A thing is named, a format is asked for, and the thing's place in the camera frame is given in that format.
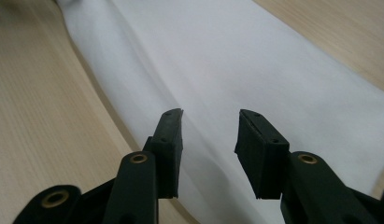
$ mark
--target white cloth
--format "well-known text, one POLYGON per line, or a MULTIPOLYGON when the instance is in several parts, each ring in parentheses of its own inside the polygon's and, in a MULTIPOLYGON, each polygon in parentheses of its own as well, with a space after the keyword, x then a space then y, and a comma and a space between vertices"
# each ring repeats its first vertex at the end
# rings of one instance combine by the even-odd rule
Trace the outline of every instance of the white cloth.
POLYGON ((202 223, 283 223, 234 154, 238 112, 364 193, 384 167, 384 92, 249 0, 58 0, 67 29, 142 147, 184 109, 179 199, 202 223))

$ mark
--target wooden table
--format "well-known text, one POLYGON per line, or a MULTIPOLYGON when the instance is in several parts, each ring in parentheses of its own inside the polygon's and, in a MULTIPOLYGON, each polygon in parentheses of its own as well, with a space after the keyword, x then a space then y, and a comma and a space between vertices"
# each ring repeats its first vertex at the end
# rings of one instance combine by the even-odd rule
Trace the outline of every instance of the wooden table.
MULTIPOLYGON (((256 2, 384 90, 384 0, 256 2)), ((42 189, 108 181, 132 150, 55 3, 0 0, 0 223, 42 189)), ((162 223, 195 222, 177 200, 160 211, 162 223)))

